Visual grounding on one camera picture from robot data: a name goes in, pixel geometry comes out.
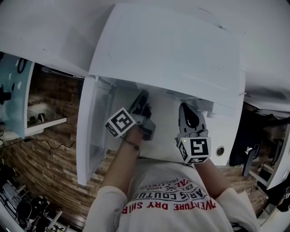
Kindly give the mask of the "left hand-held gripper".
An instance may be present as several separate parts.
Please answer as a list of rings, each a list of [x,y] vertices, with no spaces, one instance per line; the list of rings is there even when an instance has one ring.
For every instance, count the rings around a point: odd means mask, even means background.
[[[105,127],[114,138],[124,135],[132,126],[138,125],[144,141],[153,140],[156,125],[150,119],[151,107],[147,104],[149,93],[142,90],[131,105],[131,114],[121,108],[106,122]]]

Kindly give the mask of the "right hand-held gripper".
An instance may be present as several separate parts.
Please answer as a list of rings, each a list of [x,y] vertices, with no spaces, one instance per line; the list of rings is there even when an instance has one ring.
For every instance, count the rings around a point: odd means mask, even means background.
[[[179,131],[175,138],[185,164],[201,164],[211,156],[211,138],[200,111],[187,103],[179,106]]]

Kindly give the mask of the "person's left hand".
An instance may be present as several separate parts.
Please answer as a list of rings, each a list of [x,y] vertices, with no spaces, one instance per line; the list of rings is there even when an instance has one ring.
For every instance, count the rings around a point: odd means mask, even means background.
[[[143,138],[143,133],[140,131],[140,128],[138,125],[132,126],[126,133],[126,139],[135,144],[140,145]]]

